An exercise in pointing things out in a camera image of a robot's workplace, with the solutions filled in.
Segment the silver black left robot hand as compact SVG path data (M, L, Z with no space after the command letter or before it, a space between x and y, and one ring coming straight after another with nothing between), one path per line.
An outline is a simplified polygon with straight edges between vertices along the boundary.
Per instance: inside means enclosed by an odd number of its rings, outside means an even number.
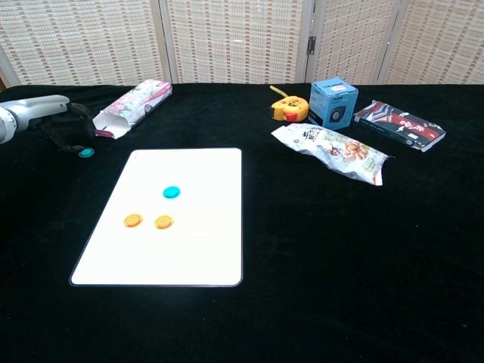
M58 150L77 153L81 158L95 154L92 147L68 144L54 129L56 115L69 113L80 119L86 126L88 135L93 136L94 124L87 107L73 103L63 95L47 95L1 102L1 144L6 144L19 132L38 129Z

